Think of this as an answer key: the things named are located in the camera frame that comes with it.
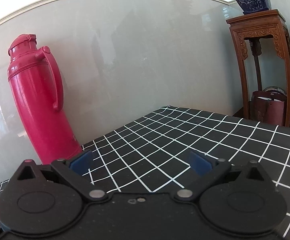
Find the thermos lid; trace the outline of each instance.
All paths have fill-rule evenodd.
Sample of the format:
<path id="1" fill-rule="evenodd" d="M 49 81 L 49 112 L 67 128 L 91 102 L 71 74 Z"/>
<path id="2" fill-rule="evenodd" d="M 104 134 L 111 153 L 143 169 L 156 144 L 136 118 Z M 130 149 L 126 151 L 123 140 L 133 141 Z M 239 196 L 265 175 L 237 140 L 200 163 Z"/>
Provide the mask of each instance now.
<path id="1" fill-rule="evenodd" d="M 36 35 L 35 34 L 22 34 L 19 35 L 11 44 L 11 46 L 8 49 L 8 54 L 9 51 L 14 48 L 15 46 L 17 46 L 18 44 L 24 42 L 24 41 L 34 41 L 35 44 L 37 44 L 36 42 Z"/>

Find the maroon bag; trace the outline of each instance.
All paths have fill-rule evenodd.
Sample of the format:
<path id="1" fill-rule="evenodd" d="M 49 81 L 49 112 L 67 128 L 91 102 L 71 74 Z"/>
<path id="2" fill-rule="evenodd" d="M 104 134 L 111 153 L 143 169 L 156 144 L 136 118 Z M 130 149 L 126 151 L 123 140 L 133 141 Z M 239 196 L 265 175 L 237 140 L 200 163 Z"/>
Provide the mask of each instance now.
<path id="1" fill-rule="evenodd" d="M 285 125 L 287 97 L 282 94 L 254 91 L 251 101 L 251 119 L 273 125 Z"/>

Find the red thermos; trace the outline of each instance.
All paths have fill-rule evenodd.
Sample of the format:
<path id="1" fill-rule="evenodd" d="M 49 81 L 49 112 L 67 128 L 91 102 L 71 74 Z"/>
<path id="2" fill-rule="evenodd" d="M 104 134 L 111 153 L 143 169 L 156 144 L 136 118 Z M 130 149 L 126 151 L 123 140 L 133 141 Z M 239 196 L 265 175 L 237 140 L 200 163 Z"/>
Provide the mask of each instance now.
<path id="1" fill-rule="evenodd" d="M 27 135 L 43 164 L 80 153 L 63 108 L 61 73 L 49 47 L 22 34 L 8 49 L 8 81 Z"/>

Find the thermos handle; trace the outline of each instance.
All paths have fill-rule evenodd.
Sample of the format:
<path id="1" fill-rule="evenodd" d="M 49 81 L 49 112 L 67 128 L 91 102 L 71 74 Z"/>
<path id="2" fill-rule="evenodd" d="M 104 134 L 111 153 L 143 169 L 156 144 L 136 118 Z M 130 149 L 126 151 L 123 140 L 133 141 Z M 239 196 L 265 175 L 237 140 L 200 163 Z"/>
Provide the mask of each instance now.
<path id="1" fill-rule="evenodd" d="M 53 54 L 51 54 L 51 50 L 49 49 L 48 46 L 43 46 L 40 49 L 38 49 L 37 53 L 35 54 L 35 57 L 38 60 L 43 60 L 44 58 L 46 58 L 48 62 L 48 65 L 53 75 L 54 85 L 56 89 L 56 101 L 53 103 L 53 109 L 56 112 L 61 111 L 64 103 L 64 94 L 61 73 L 58 68 L 57 62 Z"/>

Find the round disc cover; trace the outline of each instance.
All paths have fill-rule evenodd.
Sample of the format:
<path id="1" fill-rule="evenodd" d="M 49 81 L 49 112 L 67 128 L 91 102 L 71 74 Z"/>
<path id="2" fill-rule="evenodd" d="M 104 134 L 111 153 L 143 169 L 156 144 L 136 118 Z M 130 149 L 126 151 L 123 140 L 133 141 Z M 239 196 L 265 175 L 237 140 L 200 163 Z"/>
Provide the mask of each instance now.
<path id="1" fill-rule="evenodd" d="M 46 182 L 23 188 L 31 190 L 9 195 L 9 201 L 0 199 L 0 222 L 14 232 L 50 233 L 71 223 L 81 212 L 82 199 L 70 187 Z"/>
<path id="2" fill-rule="evenodd" d="M 272 230 L 286 215 L 286 203 L 274 190 L 257 181 L 233 182 L 206 190 L 199 200 L 205 217 L 217 227 L 235 234 L 260 234 Z"/>

